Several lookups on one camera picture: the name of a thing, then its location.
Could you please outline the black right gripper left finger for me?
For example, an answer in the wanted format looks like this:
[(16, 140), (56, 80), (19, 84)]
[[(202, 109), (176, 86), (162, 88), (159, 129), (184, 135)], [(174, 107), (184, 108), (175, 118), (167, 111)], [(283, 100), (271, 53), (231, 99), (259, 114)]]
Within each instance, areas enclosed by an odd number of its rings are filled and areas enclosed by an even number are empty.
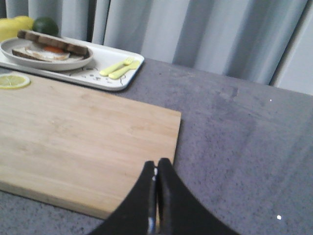
[(91, 235), (154, 235), (156, 233), (157, 169), (145, 162), (135, 185), (117, 209)]

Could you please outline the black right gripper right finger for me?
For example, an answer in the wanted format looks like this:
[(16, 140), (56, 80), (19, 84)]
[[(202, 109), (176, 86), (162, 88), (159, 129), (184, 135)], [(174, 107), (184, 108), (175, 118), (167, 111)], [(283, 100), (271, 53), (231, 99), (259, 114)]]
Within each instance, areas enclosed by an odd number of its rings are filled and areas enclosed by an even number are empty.
[(159, 228), (162, 235), (236, 235), (189, 191), (169, 159), (157, 166)]

